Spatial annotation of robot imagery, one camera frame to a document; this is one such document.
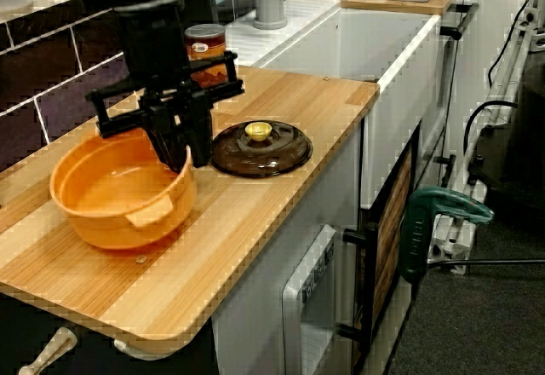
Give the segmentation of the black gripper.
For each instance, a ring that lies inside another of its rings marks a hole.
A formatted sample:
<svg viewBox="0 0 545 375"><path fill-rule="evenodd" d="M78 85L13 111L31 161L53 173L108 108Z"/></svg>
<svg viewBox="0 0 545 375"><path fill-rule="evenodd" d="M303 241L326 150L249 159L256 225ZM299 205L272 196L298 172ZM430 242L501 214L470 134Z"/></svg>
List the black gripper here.
<svg viewBox="0 0 545 375"><path fill-rule="evenodd" d="M212 157L213 104L244 92L234 60L223 55L190 61L181 21L182 0L151 0L116 6L128 77L86 95L93 103L97 128L103 137L142 128L159 160L179 174L186 164L185 134L196 168ZM132 112L108 115L104 100L143 89L139 107Z"/></svg>

